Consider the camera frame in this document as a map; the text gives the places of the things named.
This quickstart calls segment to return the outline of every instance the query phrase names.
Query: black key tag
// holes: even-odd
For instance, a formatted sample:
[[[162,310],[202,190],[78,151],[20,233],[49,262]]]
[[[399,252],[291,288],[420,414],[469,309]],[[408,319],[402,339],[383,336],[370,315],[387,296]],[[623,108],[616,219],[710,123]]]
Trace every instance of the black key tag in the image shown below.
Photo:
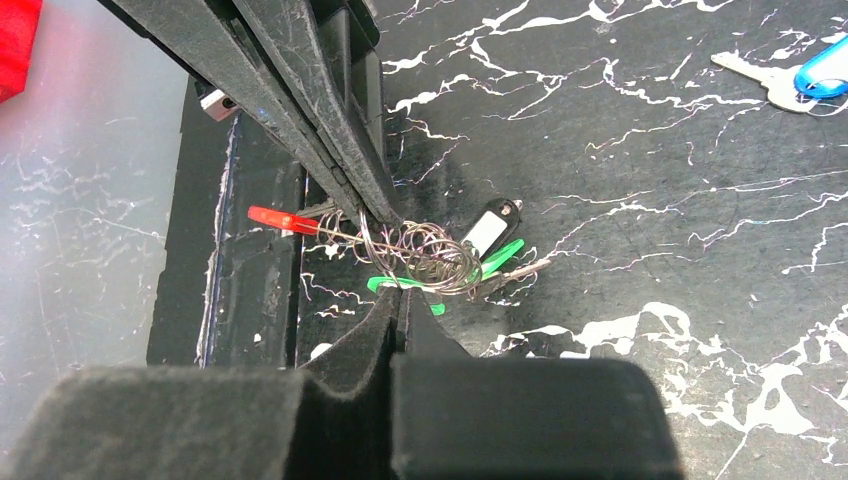
[[[462,238],[477,250],[480,260],[496,252],[515,232],[521,221],[521,201],[496,198],[488,203],[477,216],[473,226]]]

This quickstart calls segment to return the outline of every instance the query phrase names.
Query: red object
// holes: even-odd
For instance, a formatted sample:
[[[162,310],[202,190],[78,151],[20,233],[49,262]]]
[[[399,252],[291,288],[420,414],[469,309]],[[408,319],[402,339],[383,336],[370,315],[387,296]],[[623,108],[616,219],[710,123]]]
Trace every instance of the red object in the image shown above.
[[[21,93],[42,0],[0,0],[0,102]]]
[[[271,210],[270,208],[253,206],[247,209],[247,216],[251,220],[264,223],[282,230],[303,233],[305,235],[318,234],[318,222],[311,218],[298,217],[291,213]]]

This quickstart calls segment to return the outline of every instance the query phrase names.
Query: silver key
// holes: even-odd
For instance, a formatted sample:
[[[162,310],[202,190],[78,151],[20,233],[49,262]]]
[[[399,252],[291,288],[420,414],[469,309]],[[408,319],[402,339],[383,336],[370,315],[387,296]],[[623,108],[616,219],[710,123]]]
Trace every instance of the silver key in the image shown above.
[[[328,213],[336,213],[338,210],[339,207],[336,206],[336,202],[334,202],[331,198],[324,203],[319,203],[318,205],[306,207],[303,210],[297,212],[295,215],[303,218],[316,219]]]
[[[514,280],[521,280],[527,275],[536,273],[550,264],[550,260],[548,260],[547,258],[543,258],[529,265],[516,268],[515,270],[509,273],[496,272],[494,275],[483,281],[483,283],[478,285],[471,292],[471,299],[477,300],[478,298],[486,298],[494,292],[503,288],[509,282],[512,282]]]
[[[716,65],[760,82],[768,91],[768,100],[777,107],[797,113],[806,113],[813,109],[816,100],[798,101],[795,89],[795,75],[802,65],[792,68],[760,67],[752,65],[730,52],[717,53],[710,57]]]

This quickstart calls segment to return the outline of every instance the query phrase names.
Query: coiled metal wire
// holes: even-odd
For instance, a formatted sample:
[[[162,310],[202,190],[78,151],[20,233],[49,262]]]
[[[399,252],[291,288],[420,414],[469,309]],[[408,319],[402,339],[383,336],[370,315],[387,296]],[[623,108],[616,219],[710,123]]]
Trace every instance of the coiled metal wire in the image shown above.
[[[461,244],[434,223],[405,221],[398,229],[382,226],[378,238],[359,212],[361,229],[355,236],[341,231],[343,212],[319,220],[320,245],[351,247],[357,260],[372,263],[383,275],[395,279],[403,266],[405,277],[443,295],[469,293],[483,279],[483,267],[470,244]]]

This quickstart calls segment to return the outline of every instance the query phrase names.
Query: blue key tag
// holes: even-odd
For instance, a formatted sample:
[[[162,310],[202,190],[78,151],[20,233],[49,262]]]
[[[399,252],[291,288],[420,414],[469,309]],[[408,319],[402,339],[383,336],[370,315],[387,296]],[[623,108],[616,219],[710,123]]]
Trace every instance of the blue key tag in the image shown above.
[[[848,92],[848,35],[805,63],[795,75],[795,88],[816,99]]]

